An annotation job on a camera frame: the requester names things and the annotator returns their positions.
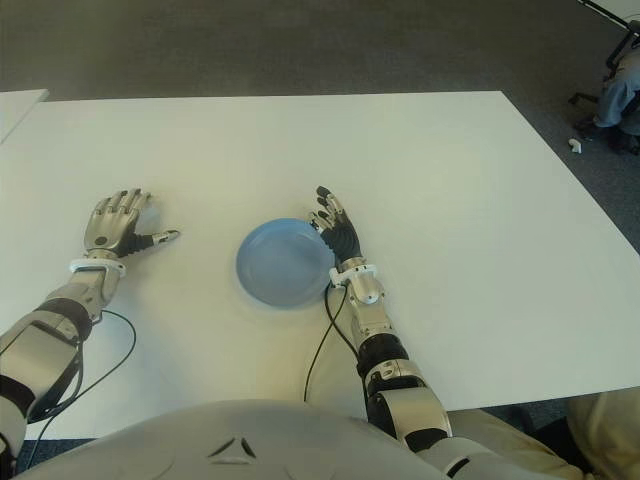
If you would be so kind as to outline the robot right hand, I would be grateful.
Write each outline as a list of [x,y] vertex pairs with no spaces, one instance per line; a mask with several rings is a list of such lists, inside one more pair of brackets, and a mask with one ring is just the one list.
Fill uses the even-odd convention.
[[339,263],[364,260],[356,229],[337,196],[328,188],[318,186],[316,201],[320,208],[309,214],[309,224]]

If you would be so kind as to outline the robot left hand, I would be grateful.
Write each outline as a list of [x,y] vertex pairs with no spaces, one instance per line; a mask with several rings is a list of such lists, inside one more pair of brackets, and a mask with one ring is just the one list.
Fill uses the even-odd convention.
[[136,231],[151,195],[140,188],[119,190],[98,202],[88,220],[84,247],[90,258],[119,259],[171,242],[175,229],[140,234]]

